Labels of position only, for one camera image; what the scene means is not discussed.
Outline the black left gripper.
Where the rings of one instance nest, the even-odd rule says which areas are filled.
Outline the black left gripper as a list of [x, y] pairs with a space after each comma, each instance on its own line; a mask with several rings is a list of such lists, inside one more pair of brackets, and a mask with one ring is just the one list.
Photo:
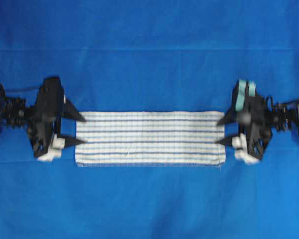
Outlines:
[[[47, 77], [39, 87], [27, 123], [27, 135], [33, 156], [41, 162], [52, 162], [61, 157], [65, 148], [85, 144], [72, 136], [61, 135], [60, 118], [64, 103], [64, 89], [58, 76]], [[77, 122], [86, 122], [73, 103], [65, 98], [64, 117]]]

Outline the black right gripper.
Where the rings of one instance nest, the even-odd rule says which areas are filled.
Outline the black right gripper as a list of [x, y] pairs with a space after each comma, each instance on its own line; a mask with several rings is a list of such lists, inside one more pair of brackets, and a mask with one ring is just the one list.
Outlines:
[[235, 157], [246, 164], [257, 164], [263, 159], [272, 137], [272, 113], [267, 99], [257, 92], [256, 84], [239, 79], [233, 90], [233, 108], [217, 122], [217, 126], [236, 123], [237, 135], [214, 143], [235, 149]]

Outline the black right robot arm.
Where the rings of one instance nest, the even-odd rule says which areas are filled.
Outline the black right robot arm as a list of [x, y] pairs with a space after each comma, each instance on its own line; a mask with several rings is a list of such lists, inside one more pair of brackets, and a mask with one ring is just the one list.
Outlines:
[[216, 141], [234, 149], [235, 157], [246, 164], [259, 163], [272, 139], [272, 130], [288, 131], [295, 125], [299, 132], [299, 98], [274, 103], [272, 96], [257, 92], [253, 81], [239, 79], [232, 91], [231, 106], [218, 126], [236, 123], [238, 133]]

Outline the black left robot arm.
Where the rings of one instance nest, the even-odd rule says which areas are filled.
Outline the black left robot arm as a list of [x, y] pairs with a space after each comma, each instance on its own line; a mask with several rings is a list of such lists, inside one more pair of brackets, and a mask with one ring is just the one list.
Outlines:
[[65, 96], [58, 76], [47, 77], [39, 86], [35, 103], [6, 94], [0, 83], [0, 130], [2, 127], [24, 128], [33, 151], [41, 162], [60, 158], [66, 148], [84, 144], [84, 141], [61, 134], [61, 120], [86, 122], [83, 115]]

